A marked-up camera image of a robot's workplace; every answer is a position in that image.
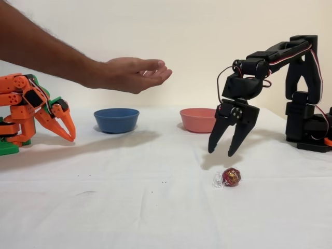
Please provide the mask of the person's bare hand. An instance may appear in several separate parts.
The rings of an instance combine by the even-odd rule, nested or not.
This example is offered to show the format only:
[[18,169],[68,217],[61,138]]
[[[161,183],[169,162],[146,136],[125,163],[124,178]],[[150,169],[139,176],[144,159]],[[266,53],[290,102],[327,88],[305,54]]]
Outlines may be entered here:
[[172,75],[158,59],[115,58],[102,64],[94,86],[99,89],[139,94],[163,84]]

